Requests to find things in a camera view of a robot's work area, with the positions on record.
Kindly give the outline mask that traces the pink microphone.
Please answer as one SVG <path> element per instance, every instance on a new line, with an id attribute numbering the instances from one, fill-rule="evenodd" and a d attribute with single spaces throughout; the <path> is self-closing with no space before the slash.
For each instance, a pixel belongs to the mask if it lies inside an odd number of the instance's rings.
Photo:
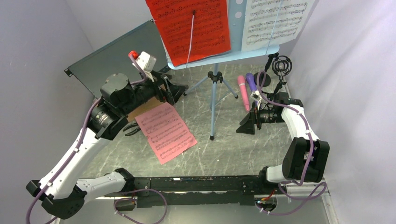
<path id="1" fill-rule="evenodd" d="M 248 94 L 247 94 L 247 90 L 246 90 L 245 78 L 242 75 L 239 75 L 237 77 L 237 82 L 238 82 L 238 86 L 240 89 L 240 94 L 242 97 L 242 102 L 243 102 L 245 111 L 249 112 L 250 111 L 250 103 L 249 103 Z"/>

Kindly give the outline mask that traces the purple microphone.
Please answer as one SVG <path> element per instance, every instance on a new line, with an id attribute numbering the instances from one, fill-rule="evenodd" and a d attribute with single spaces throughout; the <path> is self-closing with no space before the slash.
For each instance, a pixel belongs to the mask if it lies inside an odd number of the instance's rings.
<path id="1" fill-rule="evenodd" d="M 245 75 L 245 80 L 247 82 L 247 84 L 249 85 L 249 88 L 251 90 L 251 92 L 256 92 L 257 91 L 257 86 L 255 83 L 255 77 L 252 73 L 247 73 Z"/>

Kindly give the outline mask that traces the black round-base mic stand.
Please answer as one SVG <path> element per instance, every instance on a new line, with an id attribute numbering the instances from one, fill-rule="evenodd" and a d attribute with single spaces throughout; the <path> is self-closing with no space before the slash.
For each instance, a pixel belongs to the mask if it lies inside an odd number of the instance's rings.
<path id="1" fill-rule="evenodd" d="M 270 55 L 268 55 L 268 60 L 267 60 L 267 62 L 266 62 L 266 64 L 265 64 L 265 67 L 264 67 L 264 71 L 265 71 L 265 74 L 263 73 L 263 72 L 261 72 L 260 74 L 257 72 L 257 73 L 255 73 L 254 74 L 254 83 L 255 84 L 257 84 L 257 77 L 259 76 L 259 82 L 261 83 L 262 82 L 262 80 L 264 79 L 264 77 L 265 77 L 265 82 L 264 82 L 264 84 L 263 84 L 263 87 L 267 87 L 267 86 L 269 86 L 270 85 L 270 83 L 271 83 L 271 77 L 267 74 L 267 71 L 268 71 L 268 69 L 270 68 L 270 66 L 272 65 L 272 62 L 273 62 L 273 60 L 276 58 L 276 57 L 278 57 L 279 56 L 279 53 L 274 53 L 274 54 L 270 54 Z"/>

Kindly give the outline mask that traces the pink sheet music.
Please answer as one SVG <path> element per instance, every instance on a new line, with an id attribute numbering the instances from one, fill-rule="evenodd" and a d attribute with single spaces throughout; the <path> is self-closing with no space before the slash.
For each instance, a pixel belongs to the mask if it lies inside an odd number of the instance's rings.
<path id="1" fill-rule="evenodd" d="M 135 117 L 161 165 L 174 159 L 197 140 L 169 103 L 163 103 Z"/>

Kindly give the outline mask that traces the black tripod mic stand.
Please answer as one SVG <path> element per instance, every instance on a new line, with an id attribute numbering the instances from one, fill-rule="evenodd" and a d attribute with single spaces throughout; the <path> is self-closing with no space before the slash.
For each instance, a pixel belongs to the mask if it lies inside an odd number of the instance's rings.
<path id="1" fill-rule="evenodd" d="M 272 100 L 279 90 L 287 84 L 287 82 L 284 81 L 284 77 L 291 72 L 292 61 L 289 57 L 279 55 L 279 53 L 270 54 L 268 55 L 268 61 L 265 65 L 264 71 L 267 72 L 270 67 L 279 80 L 274 92 L 267 95 L 269 99 Z"/>

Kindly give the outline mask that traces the red sheet music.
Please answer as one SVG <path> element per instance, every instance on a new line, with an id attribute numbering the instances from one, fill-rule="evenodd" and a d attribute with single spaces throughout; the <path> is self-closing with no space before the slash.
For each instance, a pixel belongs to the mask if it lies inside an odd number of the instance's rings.
<path id="1" fill-rule="evenodd" d="M 173 66 L 231 50 L 225 0 L 148 0 Z"/>

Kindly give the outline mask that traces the white sheet music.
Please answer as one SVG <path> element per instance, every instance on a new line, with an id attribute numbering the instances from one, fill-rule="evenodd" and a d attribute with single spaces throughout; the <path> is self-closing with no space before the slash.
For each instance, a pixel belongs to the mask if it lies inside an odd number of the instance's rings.
<path id="1" fill-rule="evenodd" d="M 241 41 L 244 52 L 296 39 L 311 11 L 313 0 L 248 0 Z"/>

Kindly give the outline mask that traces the light blue music stand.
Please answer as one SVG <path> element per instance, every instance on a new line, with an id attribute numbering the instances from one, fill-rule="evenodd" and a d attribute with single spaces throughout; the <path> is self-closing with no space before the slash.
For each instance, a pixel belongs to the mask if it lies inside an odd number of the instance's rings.
<path id="1" fill-rule="evenodd" d="M 229 0 L 228 1 L 228 22 L 229 22 L 229 33 L 230 33 L 230 41 L 231 41 L 231 50 L 216 56 L 210 56 L 207 58 L 203 58 L 187 65 L 179 65 L 175 66 L 169 57 L 169 54 L 166 53 L 166 59 L 168 62 L 168 67 L 173 70 L 187 69 L 197 66 L 203 65 L 214 65 L 214 75 L 212 78 L 212 94 L 209 107 L 211 109 L 211 131 L 210 131 L 210 140 L 214 140 L 215 136 L 215 106 L 218 101 L 216 100 L 216 90 L 218 83 L 223 83 L 229 91 L 234 95 L 235 98 L 238 98 L 237 93 L 231 88 L 230 84 L 225 80 L 219 78 L 219 64 L 240 60 L 253 58 L 258 56 L 265 56 L 270 54 L 275 54 L 279 51 L 280 45 L 275 44 L 273 40 L 270 40 L 266 47 L 262 47 L 260 49 L 255 49 L 251 51 L 242 51 L 242 40 L 243 40 L 243 32 L 246 18 L 246 9 L 248 8 L 248 2 L 246 0 Z"/>

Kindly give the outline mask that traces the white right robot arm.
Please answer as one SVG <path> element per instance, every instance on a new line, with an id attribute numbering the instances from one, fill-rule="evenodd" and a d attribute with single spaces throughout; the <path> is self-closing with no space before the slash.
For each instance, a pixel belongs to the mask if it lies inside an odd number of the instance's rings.
<path id="1" fill-rule="evenodd" d="M 280 165 L 265 167 L 257 181 L 264 194 L 270 193 L 276 183 L 285 181 L 320 182 L 323 178 L 330 146 L 312 131 L 304 115 L 303 103 L 280 92 L 274 96 L 275 105 L 269 109 L 251 108 L 240 122 L 237 133 L 254 135 L 263 124 L 285 123 L 291 144 Z"/>

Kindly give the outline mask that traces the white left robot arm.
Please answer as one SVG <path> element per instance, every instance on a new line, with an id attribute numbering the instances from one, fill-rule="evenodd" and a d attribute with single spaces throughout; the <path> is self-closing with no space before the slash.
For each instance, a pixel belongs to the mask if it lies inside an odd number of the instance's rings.
<path id="1" fill-rule="evenodd" d="M 36 201 L 41 201 L 47 213 L 60 219 L 74 216 L 84 204 L 98 197 L 117 192 L 130 195 L 135 178 L 124 168 L 95 179 L 82 179 L 81 175 L 90 161 L 128 124 L 131 112 L 153 98 L 173 105 L 188 88 L 156 71 L 152 72 L 152 78 L 135 83 L 122 73 L 110 75 L 73 145 L 45 177 L 31 180 L 27 191 Z"/>

